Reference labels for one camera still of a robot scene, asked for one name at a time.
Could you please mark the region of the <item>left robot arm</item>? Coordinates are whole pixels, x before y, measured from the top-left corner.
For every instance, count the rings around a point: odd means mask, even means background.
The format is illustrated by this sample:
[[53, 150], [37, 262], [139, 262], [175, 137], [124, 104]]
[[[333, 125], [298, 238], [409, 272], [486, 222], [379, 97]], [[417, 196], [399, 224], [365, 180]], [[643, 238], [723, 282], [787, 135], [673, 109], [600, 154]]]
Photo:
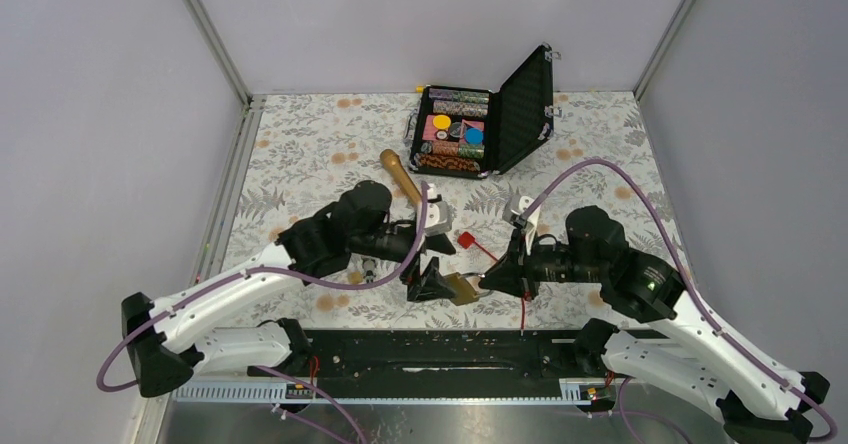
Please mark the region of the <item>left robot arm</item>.
[[138, 292], [121, 303], [123, 341], [134, 372], [133, 386], [145, 398], [167, 394], [203, 373], [248, 367], [278, 367], [288, 375], [304, 371], [309, 342], [300, 324], [281, 318], [254, 328], [225, 328], [223, 322], [260, 301], [300, 285], [337, 288], [329, 276], [345, 270], [353, 255], [397, 263], [388, 276], [406, 285], [411, 300], [451, 297], [423, 291], [440, 284], [437, 261], [420, 266], [422, 253], [452, 227], [448, 204], [425, 187], [412, 220], [390, 221], [392, 196], [366, 180], [344, 192], [313, 216], [297, 221], [246, 261], [187, 290], [151, 299]]

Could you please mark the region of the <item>red cable lock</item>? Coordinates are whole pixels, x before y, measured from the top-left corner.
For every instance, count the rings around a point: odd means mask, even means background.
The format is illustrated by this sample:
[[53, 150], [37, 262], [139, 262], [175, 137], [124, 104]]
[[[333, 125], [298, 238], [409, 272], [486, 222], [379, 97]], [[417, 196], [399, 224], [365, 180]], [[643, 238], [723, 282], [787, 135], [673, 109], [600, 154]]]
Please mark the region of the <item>red cable lock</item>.
[[[489, 250], [487, 250], [482, 244], [480, 244], [476, 240], [475, 236], [472, 235], [470, 232], [461, 233], [459, 235], [459, 237], [457, 238], [457, 242], [463, 249], [470, 249], [472, 247], [475, 247], [476, 249], [480, 250], [483, 254], [488, 256], [493, 262], [498, 261], [498, 257], [495, 256]], [[521, 298], [520, 304], [521, 304], [521, 318], [520, 318], [519, 329], [521, 330], [521, 332], [524, 332], [524, 330], [526, 328], [526, 316], [527, 316], [527, 304], [526, 304], [526, 299], [524, 297]]]

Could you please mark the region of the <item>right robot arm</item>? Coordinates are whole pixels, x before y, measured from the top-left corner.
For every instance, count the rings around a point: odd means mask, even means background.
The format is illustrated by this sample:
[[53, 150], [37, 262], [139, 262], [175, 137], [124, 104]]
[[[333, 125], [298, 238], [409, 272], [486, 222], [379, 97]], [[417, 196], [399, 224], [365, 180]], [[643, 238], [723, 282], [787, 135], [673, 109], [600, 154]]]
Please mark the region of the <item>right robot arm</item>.
[[646, 345], [603, 319], [592, 318], [574, 341], [583, 374], [603, 371], [644, 381], [697, 407], [736, 443], [810, 443], [806, 412], [823, 403], [829, 382], [797, 372], [761, 352], [755, 360], [731, 344], [732, 328], [663, 259], [630, 247], [623, 226], [596, 206], [566, 220], [566, 242], [545, 244], [517, 227], [506, 253], [480, 286], [535, 298], [542, 283], [590, 283], [612, 310], [646, 324], [685, 349], [679, 358]]

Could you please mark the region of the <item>large brass padlock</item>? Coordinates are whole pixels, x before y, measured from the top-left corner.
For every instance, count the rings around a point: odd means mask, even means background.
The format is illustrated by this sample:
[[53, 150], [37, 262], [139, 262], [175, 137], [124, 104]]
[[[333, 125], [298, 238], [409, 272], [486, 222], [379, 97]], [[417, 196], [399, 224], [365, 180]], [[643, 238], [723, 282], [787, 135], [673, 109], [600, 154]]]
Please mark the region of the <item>large brass padlock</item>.
[[478, 302], [481, 298], [488, 297], [493, 290], [483, 289], [481, 282], [485, 277], [482, 273], [452, 273], [445, 277], [448, 289], [452, 295], [448, 300], [454, 306], [463, 306]]

